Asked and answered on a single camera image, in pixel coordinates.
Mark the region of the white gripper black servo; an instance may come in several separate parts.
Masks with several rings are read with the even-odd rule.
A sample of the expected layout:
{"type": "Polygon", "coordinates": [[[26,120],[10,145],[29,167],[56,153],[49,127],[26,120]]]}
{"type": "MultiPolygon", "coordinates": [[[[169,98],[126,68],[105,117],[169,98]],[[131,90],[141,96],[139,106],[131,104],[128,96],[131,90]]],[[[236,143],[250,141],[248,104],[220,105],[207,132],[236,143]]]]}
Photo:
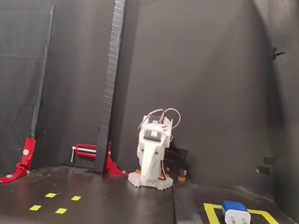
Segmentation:
{"type": "Polygon", "coordinates": [[[133,172],[130,183],[133,186],[156,187],[160,176],[160,165],[165,151],[165,134],[155,130],[141,130],[137,157],[140,173],[133,172]]]}

